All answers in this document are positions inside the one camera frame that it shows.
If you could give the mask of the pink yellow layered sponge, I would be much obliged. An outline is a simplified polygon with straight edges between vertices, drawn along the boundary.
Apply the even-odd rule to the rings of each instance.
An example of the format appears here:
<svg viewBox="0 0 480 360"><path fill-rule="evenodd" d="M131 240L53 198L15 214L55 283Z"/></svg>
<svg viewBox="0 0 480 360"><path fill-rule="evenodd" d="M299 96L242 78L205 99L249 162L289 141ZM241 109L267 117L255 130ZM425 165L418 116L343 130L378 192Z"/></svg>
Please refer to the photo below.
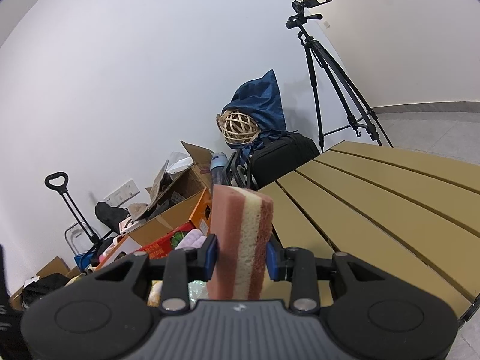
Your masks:
<svg viewBox="0 0 480 360"><path fill-rule="evenodd" d="M211 300L260 299L272 217L271 197L233 186L214 187L211 234L218 241L218 258L207 283Z"/></svg>

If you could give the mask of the tan slatted folding table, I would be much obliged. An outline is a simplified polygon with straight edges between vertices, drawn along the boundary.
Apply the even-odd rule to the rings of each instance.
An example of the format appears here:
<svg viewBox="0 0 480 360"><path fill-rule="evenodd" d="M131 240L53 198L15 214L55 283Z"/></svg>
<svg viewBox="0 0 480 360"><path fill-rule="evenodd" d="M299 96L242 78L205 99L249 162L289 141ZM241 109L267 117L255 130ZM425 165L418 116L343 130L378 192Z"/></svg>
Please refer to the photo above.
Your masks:
<svg viewBox="0 0 480 360"><path fill-rule="evenodd" d="M217 185L227 184L211 185L211 216ZM344 141L250 190L272 198L270 239L283 247L352 255L442 299L460 320L479 300L477 166Z"/></svg>

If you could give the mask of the woven rattan ball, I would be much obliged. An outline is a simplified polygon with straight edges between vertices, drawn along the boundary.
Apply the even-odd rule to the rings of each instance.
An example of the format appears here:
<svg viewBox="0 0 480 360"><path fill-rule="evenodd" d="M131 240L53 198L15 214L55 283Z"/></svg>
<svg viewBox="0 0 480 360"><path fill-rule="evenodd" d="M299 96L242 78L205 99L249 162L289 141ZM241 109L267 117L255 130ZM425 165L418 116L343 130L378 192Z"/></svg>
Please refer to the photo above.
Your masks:
<svg viewBox="0 0 480 360"><path fill-rule="evenodd" d="M217 115L216 124L229 145L249 144L260 134L260 127L256 121L238 110L227 110Z"/></svg>

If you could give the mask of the clear plastic bag wad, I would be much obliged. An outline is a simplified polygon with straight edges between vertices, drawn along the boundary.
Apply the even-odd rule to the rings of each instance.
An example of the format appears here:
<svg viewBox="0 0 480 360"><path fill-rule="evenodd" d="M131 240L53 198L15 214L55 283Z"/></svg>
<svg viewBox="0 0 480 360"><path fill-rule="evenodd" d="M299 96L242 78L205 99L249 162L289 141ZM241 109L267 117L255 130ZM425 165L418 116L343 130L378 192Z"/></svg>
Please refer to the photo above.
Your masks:
<svg viewBox="0 0 480 360"><path fill-rule="evenodd" d="M188 283L190 308L193 309L199 300L208 300L207 283L199 280Z"/></svg>

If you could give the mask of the red cardboard box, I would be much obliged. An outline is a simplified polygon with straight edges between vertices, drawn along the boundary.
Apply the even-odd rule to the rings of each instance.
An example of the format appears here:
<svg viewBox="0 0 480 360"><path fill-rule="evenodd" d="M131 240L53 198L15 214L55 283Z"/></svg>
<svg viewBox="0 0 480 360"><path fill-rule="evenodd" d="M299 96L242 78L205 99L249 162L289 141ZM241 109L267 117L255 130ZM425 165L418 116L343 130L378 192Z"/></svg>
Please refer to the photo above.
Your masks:
<svg viewBox="0 0 480 360"><path fill-rule="evenodd" d="M192 230L210 232L212 198L208 189L187 198L137 228L123 232L100 258L97 269L136 251L150 258L166 257Z"/></svg>

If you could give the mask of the black backpack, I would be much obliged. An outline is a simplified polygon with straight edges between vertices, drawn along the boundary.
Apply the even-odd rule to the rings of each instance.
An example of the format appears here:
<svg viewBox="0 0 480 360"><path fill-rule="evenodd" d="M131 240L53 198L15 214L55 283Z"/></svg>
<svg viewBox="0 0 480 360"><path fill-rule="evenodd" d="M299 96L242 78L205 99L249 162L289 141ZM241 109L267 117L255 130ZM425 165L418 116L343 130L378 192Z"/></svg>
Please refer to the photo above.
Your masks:
<svg viewBox="0 0 480 360"><path fill-rule="evenodd" d="M258 191L320 154L315 142L300 133L276 140L265 137L256 150L238 148L223 171L224 183Z"/></svg>

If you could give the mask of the black bag by wall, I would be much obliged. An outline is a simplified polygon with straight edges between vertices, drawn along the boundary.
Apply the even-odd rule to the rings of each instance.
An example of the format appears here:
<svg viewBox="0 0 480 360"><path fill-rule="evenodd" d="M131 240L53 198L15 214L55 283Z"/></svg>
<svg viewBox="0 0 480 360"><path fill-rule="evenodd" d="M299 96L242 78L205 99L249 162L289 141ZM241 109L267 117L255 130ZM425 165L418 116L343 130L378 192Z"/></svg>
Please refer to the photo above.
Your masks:
<svg viewBox="0 0 480 360"><path fill-rule="evenodd" d="M120 223L129 217L125 208L113 207L106 202L98 202L94 208L97 219L114 233L120 233Z"/></svg>

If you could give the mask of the open brown cardboard box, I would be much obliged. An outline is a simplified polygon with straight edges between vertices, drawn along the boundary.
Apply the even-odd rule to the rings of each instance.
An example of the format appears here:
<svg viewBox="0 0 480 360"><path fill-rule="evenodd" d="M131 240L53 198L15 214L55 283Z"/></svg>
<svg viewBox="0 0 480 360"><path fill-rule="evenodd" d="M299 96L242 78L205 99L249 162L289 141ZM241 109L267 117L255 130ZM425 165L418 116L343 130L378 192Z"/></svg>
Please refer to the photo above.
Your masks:
<svg viewBox="0 0 480 360"><path fill-rule="evenodd" d="M185 141L182 145L193 164L173 175L169 184L164 183L168 173L162 170L150 189L151 202L129 207L132 219L141 221L142 225L128 232L128 236L141 246L155 242L186 223L193 224L203 234L210 233L213 152Z"/></svg>

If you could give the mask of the white wall power strip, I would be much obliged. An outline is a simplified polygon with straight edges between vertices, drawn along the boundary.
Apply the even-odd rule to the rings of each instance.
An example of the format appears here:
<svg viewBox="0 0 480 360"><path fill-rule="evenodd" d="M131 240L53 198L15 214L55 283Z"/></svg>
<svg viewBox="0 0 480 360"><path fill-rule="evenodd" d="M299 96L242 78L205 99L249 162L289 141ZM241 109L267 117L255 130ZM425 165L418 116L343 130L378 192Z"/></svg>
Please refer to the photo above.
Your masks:
<svg viewBox="0 0 480 360"><path fill-rule="evenodd" d="M119 207L133 197L140 194L140 190L133 180L125 182L120 188L107 195L103 201L112 207Z"/></svg>

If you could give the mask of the dark blue fabric bag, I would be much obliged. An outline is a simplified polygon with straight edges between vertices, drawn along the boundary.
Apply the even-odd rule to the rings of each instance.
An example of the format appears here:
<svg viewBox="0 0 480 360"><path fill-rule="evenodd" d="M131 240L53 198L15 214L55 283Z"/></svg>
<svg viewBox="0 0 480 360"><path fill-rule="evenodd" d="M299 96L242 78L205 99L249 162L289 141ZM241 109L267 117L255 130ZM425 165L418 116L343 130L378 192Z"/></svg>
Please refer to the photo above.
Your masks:
<svg viewBox="0 0 480 360"><path fill-rule="evenodd" d="M261 147L263 138L267 137L273 141L287 134L281 93L273 70L267 71L260 78L242 84L234 93L232 100L223 107L221 113L227 110L238 110L248 114L260 129L258 137L249 144L229 145L225 142L231 149L256 150Z"/></svg>

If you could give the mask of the lavender fluffy towel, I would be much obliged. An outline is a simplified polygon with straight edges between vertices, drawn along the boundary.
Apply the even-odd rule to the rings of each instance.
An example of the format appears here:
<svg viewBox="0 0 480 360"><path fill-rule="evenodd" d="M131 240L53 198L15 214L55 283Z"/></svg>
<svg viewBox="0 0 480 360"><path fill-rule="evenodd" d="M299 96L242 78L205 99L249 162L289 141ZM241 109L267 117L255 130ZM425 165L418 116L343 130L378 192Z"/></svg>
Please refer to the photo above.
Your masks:
<svg viewBox="0 0 480 360"><path fill-rule="evenodd" d="M178 243L175 250L184 250L188 248L200 249L207 237L201 230L193 229Z"/></svg>

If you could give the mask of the large cardboard boxes with clothes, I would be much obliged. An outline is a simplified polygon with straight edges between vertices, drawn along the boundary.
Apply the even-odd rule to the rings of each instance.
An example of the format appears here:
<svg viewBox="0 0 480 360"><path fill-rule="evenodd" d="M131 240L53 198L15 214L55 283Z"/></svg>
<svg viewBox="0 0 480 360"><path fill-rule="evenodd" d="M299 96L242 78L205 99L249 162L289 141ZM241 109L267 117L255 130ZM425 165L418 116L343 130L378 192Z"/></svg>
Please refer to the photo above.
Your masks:
<svg viewBox="0 0 480 360"><path fill-rule="evenodd" d="M26 310L32 303L61 289L78 275L80 275L78 267L70 269L62 258L56 256L10 296L10 306L17 311Z"/></svg>

